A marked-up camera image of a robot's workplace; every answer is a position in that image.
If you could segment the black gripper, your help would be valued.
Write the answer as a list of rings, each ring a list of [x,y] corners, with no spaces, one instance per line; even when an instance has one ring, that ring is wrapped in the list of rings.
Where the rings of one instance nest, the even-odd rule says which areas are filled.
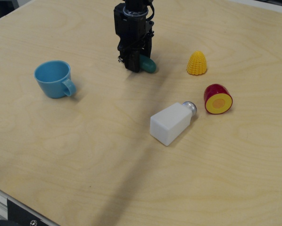
[[[152,2],[124,2],[114,8],[115,32],[120,38],[118,61],[138,73],[140,54],[150,58],[155,10]]]

